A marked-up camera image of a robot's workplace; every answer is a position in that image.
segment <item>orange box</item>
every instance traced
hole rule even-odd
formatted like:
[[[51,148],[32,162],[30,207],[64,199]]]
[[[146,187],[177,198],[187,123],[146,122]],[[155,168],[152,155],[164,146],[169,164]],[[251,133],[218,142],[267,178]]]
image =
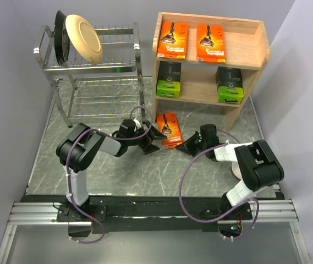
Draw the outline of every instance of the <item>orange box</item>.
[[[226,62],[223,27],[196,26],[196,59],[199,62]]]
[[[162,140],[164,149],[173,149],[179,144],[182,144],[182,135],[175,113],[158,114],[156,116],[156,122],[159,131],[167,136],[167,139]]]
[[[157,46],[158,57],[184,59],[187,48],[188,25],[163,22]]]

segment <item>cream plate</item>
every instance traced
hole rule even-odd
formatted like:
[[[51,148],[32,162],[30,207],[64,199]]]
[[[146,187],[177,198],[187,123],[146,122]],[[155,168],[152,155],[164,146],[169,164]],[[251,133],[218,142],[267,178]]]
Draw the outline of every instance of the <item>cream plate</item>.
[[[68,15],[65,24],[69,39],[79,54],[88,62],[98,63],[102,58],[102,46],[90,23],[81,16]]]
[[[232,162],[231,171],[232,171],[233,176],[235,176],[239,180],[242,180],[242,174],[240,172],[238,162]]]

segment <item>shelf board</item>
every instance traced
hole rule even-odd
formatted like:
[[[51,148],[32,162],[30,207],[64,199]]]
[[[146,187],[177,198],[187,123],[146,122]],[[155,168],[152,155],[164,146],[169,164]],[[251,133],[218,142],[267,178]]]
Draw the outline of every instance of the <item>shelf board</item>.
[[[179,98],[156,96],[160,100],[207,103],[210,105],[239,107],[240,104],[219,103],[215,71],[182,69]]]
[[[185,59],[156,57],[157,61],[172,61],[193,64],[209,64],[230,68],[260,70],[263,61],[259,59],[258,38],[254,34],[224,32],[226,63],[198,62],[196,60],[196,28],[189,26]]]

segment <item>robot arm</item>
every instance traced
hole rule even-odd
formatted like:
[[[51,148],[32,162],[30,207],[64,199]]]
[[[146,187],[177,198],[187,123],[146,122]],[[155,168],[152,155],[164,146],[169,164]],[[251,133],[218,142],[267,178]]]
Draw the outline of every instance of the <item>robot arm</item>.
[[[57,146],[56,155],[63,165],[66,176],[70,173],[72,195],[78,206],[83,205],[88,199],[89,195],[86,188],[86,170],[95,158],[98,151],[105,152],[115,157],[120,157],[125,154],[129,146],[140,146],[144,154],[149,154],[159,150],[159,148],[152,144],[155,139],[165,139],[166,136],[162,135],[150,122],[145,122],[147,127],[151,126],[149,132],[135,140],[118,140],[118,138],[134,138],[145,133],[141,124],[135,119],[125,119],[119,127],[118,131],[113,133],[117,139],[112,139],[106,136],[105,133],[90,132],[86,134],[79,144],[74,148],[70,161],[70,172],[67,171],[66,159],[74,141],[85,131],[90,129],[85,124],[78,124],[68,136]],[[67,191],[66,198],[72,202],[71,197]]]
[[[196,131],[176,149],[194,157],[201,151],[218,145],[216,126],[206,124],[200,127],[200,133]],[[226,144],[207,152],[206,157],[218,162],[235,162],[240,170],[242,180],[222,197],[225,203],[223,211],[254,197],[264,188],[284,178],[283,168],[265,140]]]
[[[265,140],[228,144],[214,153],[217,161],[238,162],[242,180],[226,193],[232,207],[284,178],[283,168]]]

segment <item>white wall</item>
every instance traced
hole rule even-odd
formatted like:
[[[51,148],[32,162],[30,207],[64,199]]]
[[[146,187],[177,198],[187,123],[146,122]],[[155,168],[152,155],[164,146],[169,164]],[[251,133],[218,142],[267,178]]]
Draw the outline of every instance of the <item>white wall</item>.
[[[158,12],[216,15],[264,20],[270,42],[289,12],[294,0],[12,0],[26,27],[36,36],[40,26],[53,30],[57,10],[79,14],[92,25],[117,26],[139,23],[144,76],[152,75],[152,39]]]
[[[313,259],[313,0],[295,1],[271,44],[254,103]]]
[[[25,191],[51,103],[34,43],[9,0],[0,0],[0,244]]]

